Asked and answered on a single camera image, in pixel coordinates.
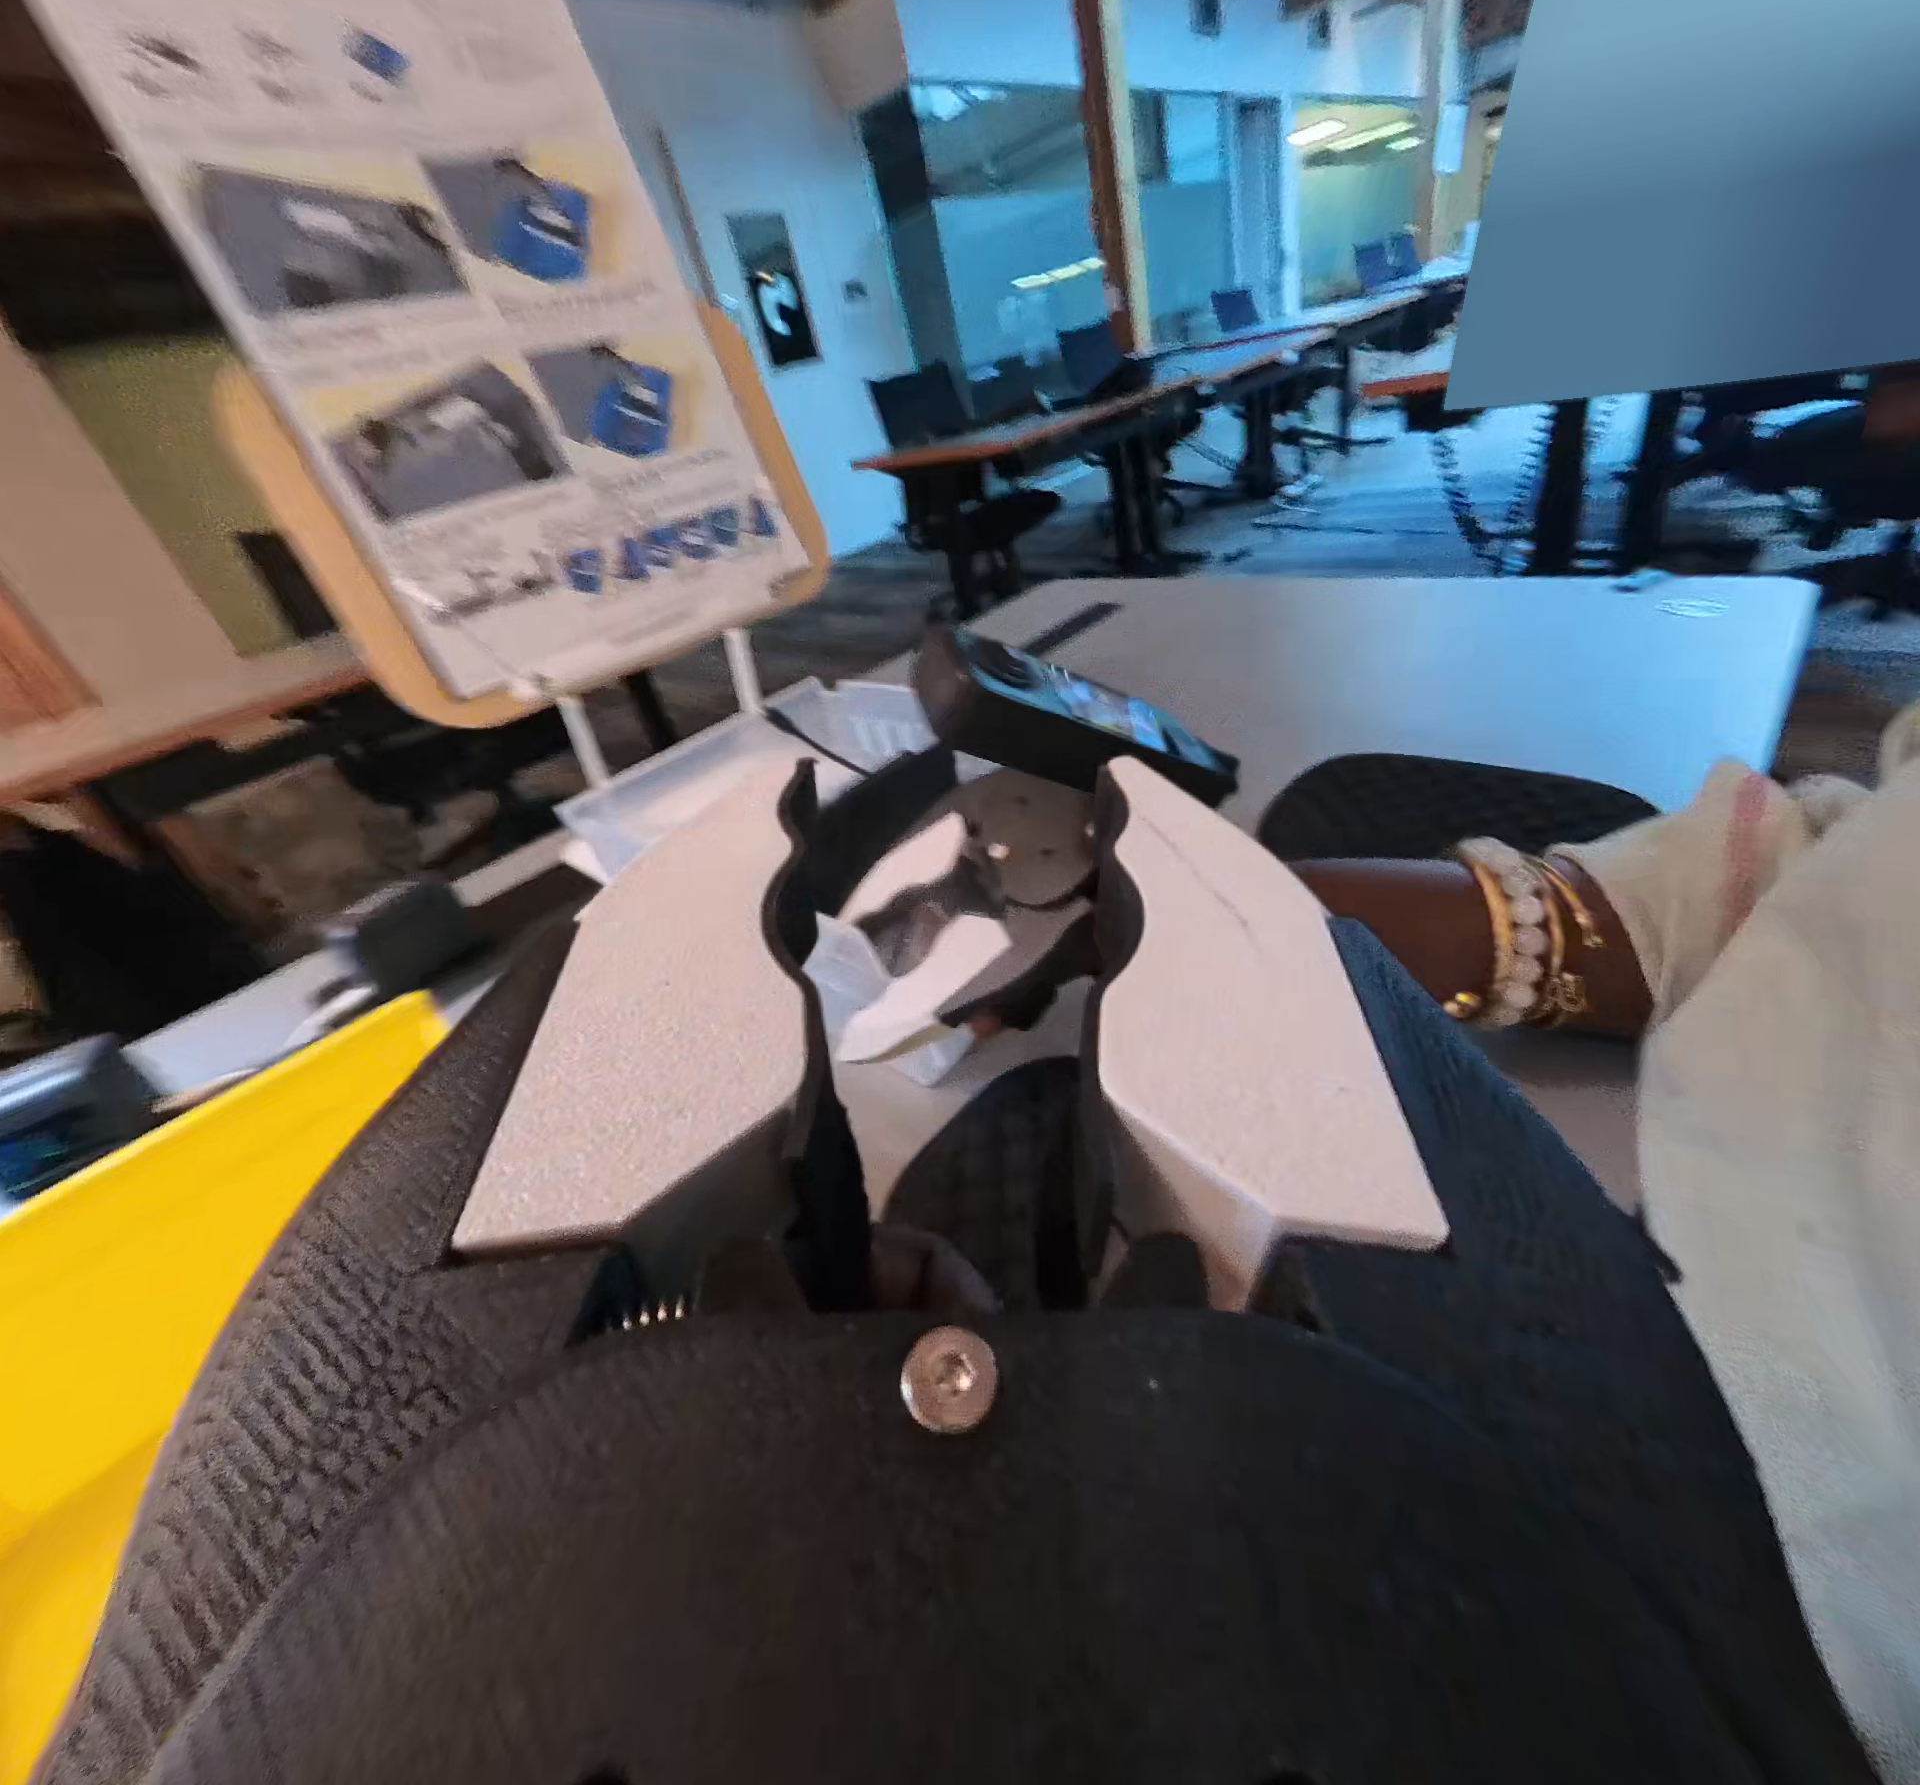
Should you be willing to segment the person's right hand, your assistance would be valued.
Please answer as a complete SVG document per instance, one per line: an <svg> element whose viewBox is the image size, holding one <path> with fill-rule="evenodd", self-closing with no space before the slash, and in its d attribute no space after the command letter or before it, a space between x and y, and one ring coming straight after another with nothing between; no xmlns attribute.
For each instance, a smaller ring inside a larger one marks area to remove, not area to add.
<svg viewBox="0 0 1920 1785"><path fill-rule="evenodd" d="M1494 934L1472 871L1450 859L1297 859L1317 902L1373 934L1438 1003L1480 1001L1494 979Z"/></svg>

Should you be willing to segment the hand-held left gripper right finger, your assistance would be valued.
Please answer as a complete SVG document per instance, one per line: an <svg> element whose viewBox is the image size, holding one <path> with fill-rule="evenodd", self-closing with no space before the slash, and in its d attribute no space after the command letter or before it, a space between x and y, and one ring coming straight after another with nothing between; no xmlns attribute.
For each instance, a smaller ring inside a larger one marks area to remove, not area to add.
<svg viewBox="0 0 1920 1785"><path fill-rule="evenodd" d="M1441 1201L1330 916L1254 837L1148 765L1094 792L1091 1119L1116 1223L1179 1236L1210 1308L1285 1241L1433 1253Z"/></svg>

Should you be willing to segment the instruction sheet board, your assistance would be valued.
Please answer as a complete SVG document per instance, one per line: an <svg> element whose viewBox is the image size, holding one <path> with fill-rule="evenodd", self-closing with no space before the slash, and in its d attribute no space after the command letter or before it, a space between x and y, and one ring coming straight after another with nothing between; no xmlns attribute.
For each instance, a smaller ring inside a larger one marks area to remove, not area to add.
<svg viewBox="0 0 1920 1785"><path fill-rule="evenodd" d="M828 535L562 0L24 0L244 364L370 677L494 727L816 595Z"/></svg>

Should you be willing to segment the clear plastic bin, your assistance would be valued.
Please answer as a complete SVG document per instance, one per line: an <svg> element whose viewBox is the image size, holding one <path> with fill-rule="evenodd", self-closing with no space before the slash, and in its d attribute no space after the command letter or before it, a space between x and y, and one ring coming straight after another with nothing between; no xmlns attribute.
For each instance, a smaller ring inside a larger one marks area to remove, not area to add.
<svg viewBox="0 0 1920 1785"><path fill-rule="evenodd" d="M900 838L940 811L957 785L915 693L904 684L838 683L796 722L774 720L816 762L818 816L808 840L805 887L816 936L803 972L821 1003L838 1065L875 1063L917 1086L947 1078L971 1049L968 1028L911 1053L877 1050L884 975L865 939L836 918L851 886Z"/></svg>

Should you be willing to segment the yellow plastic bin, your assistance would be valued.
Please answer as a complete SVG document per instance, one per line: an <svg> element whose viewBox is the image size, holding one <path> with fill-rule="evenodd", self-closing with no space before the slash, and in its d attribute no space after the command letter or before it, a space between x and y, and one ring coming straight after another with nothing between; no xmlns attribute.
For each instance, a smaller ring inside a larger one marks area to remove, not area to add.
<svg viewBox="0 0 1920 1785"><path fill-rule="evenodd" d="M247 1075L1 1223L1 1778L73 1692L161 1440L280 1230L446 1034L426 993Z"/></svg>

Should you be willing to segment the small grey box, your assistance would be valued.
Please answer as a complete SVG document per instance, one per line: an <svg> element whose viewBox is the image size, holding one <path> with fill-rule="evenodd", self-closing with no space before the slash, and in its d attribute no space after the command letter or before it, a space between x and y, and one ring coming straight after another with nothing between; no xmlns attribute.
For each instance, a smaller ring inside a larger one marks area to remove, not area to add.
<svg viewBox="0 0 1920 1785"><path fill-rule="evenodd" d="M436 984L485 943L477 916L444 878L388 883L349 907L333 932L355 981L379 1000Z"/></svg>
<svg viewBox="0 0 1920 1785"><path fill-rule="evenodd" d="M155 1125L161 1091L117 1039L73 1041L1 1071L1 1212Z"/></svg>

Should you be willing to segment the black office chair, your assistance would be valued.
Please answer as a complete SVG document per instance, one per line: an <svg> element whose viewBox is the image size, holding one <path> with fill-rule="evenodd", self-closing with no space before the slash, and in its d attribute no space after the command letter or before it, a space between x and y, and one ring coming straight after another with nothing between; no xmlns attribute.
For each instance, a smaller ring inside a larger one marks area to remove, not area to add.
<svg viewBox="0 0 1920 1785"><path fill-rule="evenodd" d="M960 438L974 426L971 407L944 359L907 374L865 380L865 389L891 449ZM907 543L962 570L984 562L994 582L1017 576L1019 539L1062 505L1058 492L1029 479L999 479L981 464L912 471L895 482Z"/></svg>

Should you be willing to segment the person's right forearm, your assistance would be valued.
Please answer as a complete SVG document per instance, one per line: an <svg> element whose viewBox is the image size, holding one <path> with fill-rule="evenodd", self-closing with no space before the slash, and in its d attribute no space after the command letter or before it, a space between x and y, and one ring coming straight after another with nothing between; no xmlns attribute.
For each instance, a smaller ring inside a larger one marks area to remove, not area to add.
<svg viewBox="0 0 1920 1785"><path fill-rule="evenodd" d="M1642 959L1620 913L1597 879L1573 857L1547 853L1561 962L1547 1025L1636 1045L1651 1028L1651 991Z"/></svg>

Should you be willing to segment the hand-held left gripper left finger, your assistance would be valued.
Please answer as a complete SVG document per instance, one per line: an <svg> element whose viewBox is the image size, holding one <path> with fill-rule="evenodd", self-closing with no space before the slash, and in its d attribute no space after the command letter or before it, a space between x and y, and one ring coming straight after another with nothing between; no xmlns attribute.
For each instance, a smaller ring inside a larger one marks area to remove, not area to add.
<svg viewBox="0 0 1920 1785"><path fill-rule="evenodd" d="M808 1305L871 1304L871 1222L825 1013L809 759L759 759L580 911L449 1250L622 1246L648 1301L692 1297L736 1241Z"/></svg>

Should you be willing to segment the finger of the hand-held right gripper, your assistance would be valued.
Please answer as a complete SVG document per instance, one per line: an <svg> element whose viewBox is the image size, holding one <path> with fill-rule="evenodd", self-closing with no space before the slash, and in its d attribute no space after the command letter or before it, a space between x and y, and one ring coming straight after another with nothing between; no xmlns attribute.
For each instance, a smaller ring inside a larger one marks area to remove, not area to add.
<svg viewBox="0 0 1920 1785"><path fill-rule="evenodd" d="M884 975L904 976L963 918L1001 938L1005 892L968 816L940 811L851 886L836 918L865 939Z"/></svg>
<svg viewBox="0 0 1920 1785"><path fill-rule="evenodd" d="M1086 972L1086 914L953 916L877 996L877 1050L911 1053L987 1021L1029 1028Z"/></svg>

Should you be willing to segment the wooden office desk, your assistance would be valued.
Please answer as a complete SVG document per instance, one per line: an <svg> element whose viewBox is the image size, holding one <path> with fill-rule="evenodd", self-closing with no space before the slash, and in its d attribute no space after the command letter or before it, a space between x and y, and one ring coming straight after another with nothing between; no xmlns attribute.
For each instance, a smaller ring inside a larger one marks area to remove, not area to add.
<svg viewBox="0 0 1920 1785"><path fill-rule="evenodd" d="M1505 568L1519 535L1527 576L1603 570L1628 578L1673 559L1714 568L1737 555L1751 563L1751 548L1681 540L1668 530L1673 496L1685 482L1717 479L1786 505L1786 528L1812 555L1792 576L1812 582L1823 604L1855 600L1875 618L1915 613L1913 361L1651 392L1608 547L1580 539L1597 400L1547 405L1516 496L1523 521L1496 530L1475 514L1450 446L1480 407L1447 405L1444 391L1444 369L1359 389L1364 402L1398 408L1404 427L1431 440L1447 514L1491 571Z"/></svg>
<svg viewBox="0 0 1920 1785"><path fill-rule="evenodd" d="M1168 545L1163 514L1175 446L1213 411L1241 419L1226 501L1277 501L1281 446L1311 460L1309 443L1352 446L1355 358L1411 336L1420 351L1460 314L1466 274L1417 280L1320 310L1313 322L1243 327L1222 338L1118 359L1096 396L934 431L851 460L854 473L900 490L907 543L947 568L947 602L970 618L1026 580L1022 540L1056 507L1038 477L1070 463L1107 480L1111 570L1121 578L1177 576L1198 557Z"/></svg>

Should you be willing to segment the wooden support post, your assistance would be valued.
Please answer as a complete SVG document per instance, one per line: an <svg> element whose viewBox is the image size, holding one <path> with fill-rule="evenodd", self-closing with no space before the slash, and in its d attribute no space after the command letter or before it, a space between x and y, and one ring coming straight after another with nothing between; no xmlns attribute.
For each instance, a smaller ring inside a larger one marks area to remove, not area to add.
<svg viewBox="0 0 1920 1785"><path fill-rule="evenodd" d="M1111 330L1124 353L1150 344L1134 112L1124 68L1121 0L1069 0L1076 57L1091 236Z"/></svg>

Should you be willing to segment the white phone booth door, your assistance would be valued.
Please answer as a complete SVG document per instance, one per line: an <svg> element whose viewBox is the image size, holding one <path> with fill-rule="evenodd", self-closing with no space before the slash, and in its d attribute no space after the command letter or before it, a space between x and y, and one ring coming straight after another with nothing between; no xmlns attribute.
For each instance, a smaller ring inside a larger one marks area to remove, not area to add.
<svg viewBox="0 0 1920 1785"><path fill-rule="evenodd" d="M865 479L851 471L851 380L828 355L809 306L792 231L781 214L718 214L694 205L668 129L653 118L635 153L686 283L747 345L835 555L880 537Z"/></svg>

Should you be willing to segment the black mesh wrist rest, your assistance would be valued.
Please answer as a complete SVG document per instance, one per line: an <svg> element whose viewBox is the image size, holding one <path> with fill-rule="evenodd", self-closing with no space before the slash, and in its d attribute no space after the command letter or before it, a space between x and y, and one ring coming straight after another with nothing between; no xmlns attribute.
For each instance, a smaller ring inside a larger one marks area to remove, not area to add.
<svg viewBox="0 0 1920 1785"><path fill-rule="evenodd" d="M1437 859L1464 837L1544 853L1655 813L1597 782L1407 755L1347 755L1299 772L1259 813L1259 844L1282 859ZM882 1217L960 1241L1034 1228L1051 1150L1070 1144L1075 1053L1005 1061L899 1174Z"/></svg>

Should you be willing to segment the person's cream sweater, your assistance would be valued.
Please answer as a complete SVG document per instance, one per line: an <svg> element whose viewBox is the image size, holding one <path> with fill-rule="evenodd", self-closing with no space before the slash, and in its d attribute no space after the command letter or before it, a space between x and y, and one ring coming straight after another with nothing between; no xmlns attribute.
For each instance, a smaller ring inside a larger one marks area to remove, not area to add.
<svg viewBox="0 0 1920 1785"><path fill-rule="evenodd" d="M1917 715L1879 776L1712 768L1557 842L1651 1001L1639 1165L1817 1651L1917 1776Z"/></svg>

